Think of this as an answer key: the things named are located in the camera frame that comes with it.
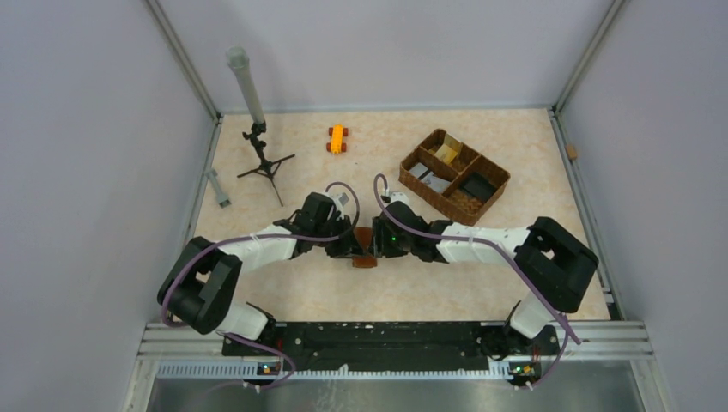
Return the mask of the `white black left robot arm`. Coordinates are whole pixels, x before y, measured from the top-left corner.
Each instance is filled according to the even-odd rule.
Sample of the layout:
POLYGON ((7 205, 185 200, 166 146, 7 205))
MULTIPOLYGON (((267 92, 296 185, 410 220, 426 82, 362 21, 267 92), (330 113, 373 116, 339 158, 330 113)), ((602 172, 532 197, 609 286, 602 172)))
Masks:
POLYGON ((355 194, 312 192, 288 219, 239 238, 188 241, 161 284, 157 301, 166 323, 187 325, 201 335, 235 334, 254 354, 275 344, 272 316, 256 306, 234 302, 242 275, 295 259, 315 247, 333 246, 353 231, 344 207, 355 194))

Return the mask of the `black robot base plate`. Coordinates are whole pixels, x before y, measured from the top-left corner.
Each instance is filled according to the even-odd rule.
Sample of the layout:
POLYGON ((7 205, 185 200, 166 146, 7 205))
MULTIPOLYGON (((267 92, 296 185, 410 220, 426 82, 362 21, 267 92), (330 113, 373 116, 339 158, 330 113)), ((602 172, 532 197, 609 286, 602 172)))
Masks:
POLYGON ((486 370, 510 356, 556 355, 555 327, 533 339, 502 322, 288 322, 258 339, 288 355, 297 370, 354 372, 450 372, 486 370))

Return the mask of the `brown leather card holder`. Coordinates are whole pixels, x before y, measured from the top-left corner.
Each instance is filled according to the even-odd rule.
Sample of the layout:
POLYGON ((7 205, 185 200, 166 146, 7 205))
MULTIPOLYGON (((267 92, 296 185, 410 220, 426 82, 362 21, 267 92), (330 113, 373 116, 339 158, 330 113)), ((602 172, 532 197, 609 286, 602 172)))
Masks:
POLYGON ((377 266, 377 258, 371 253, 373 230, 370 227, 356 227, 354 230, 358 251, 352 257, 352 266, 356 269, 373 269, 377 266))

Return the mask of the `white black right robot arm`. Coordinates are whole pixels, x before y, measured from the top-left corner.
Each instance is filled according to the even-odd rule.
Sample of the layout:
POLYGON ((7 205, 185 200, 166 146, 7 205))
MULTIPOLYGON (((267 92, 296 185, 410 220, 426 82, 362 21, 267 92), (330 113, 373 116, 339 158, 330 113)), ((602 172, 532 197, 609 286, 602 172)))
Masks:
POLYGON ((540 216, 528 227, 493 229, 426 222, 403 201, 381 209, 386 222, 397 228, 396 239, 406 239, 410 253, 422 260, 502 264, 516 273, 529 294, 503 330, 510 351, 527 353, 552 320, 581 342, 566 316, 579 310, 599 259, 554 219, 540 216))

